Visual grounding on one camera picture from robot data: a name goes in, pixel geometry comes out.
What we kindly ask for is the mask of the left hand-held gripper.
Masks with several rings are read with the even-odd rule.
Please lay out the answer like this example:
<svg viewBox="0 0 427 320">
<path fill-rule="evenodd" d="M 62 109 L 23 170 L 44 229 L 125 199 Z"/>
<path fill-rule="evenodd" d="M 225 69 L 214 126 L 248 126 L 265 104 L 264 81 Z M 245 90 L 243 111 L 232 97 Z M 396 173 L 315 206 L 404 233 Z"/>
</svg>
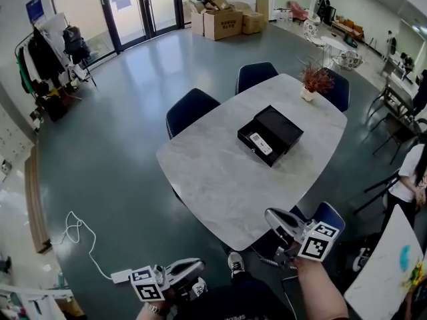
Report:
<svg viewBox="0 0 427 320">
<path fill-rule="evenodd" d="M 164 292 L 173 286 L 186 286 L 197 279 L 205 268 L 199 258 L 187 258 L 175 261 L 167 267 L 155 265 L 134 270 L 129 280 L 142 302 L 164 301 Z"/>
</svg>

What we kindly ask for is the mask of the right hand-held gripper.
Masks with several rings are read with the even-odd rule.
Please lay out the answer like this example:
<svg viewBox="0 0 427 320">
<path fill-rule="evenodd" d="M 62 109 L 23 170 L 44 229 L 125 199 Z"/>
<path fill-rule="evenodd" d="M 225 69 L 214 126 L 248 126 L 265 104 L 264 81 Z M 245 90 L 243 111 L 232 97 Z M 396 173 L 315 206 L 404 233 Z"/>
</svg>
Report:
<svg viewBox="0 0 427 320">
<path fill-rule="evenodd" d="M 330 252 L 340 230 L 323 221 L 304 223 L 289 211 L 268 208 L 265 218 L 274 233 L 286 244 L 280 245 L 274 261 L 282 268 L 290 266 L 296 258 L 322 262 Z"/>
</svg>

